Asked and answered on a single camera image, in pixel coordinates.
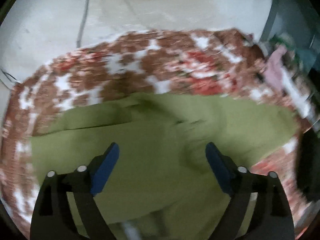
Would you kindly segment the pink cloth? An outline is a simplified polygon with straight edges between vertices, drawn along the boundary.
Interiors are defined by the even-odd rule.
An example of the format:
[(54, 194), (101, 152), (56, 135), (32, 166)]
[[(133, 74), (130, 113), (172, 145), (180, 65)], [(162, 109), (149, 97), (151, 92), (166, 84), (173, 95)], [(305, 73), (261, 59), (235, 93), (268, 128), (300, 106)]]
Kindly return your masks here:
[(265, 81), (271, 85), (275, 90), (281, 91), (283, 88), (283, 73), (282, 73), (282, 57), (287, 52), (285, 46), (280, 45), (268, 58), (263, 72)]

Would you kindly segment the olive green jacket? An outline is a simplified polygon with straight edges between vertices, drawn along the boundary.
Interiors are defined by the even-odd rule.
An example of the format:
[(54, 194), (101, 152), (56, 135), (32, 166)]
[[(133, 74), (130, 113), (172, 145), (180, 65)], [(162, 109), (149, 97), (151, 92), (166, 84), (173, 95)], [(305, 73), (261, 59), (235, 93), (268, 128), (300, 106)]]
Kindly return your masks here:
[(207, 239), (229, 197), (205, 156), (213, 142), (251, 167), (296, 133), (293, 113), (276, 105), (219, 96), (135, 93), (66, 111), (31, 138), (39, 182), (74, 171), (115, 142), (120, 155), (96, 204), (112, 232), (130, 223), (144, 237)]

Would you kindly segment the floral red brown blanket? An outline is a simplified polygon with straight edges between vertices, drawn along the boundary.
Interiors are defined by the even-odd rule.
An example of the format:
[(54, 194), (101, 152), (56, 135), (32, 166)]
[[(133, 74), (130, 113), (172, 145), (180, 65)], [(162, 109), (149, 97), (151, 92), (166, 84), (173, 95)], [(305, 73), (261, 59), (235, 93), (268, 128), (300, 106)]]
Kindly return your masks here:
[(40, 190), (31, 138), (61, 114), (131, 94), (219, 96), (289, 109), (298, 129), (280, 149), (251, 166), (279, 174), (296, 233), (310, 202), (296, 187), (295, 161), (305, 128), (292, 99), (264, 78), (264, 56), (236, 29), (129, 32), (79, 48), (42, 65), (14, 86), (1, 132), (1, 197), (14, 224), (29, 237)]

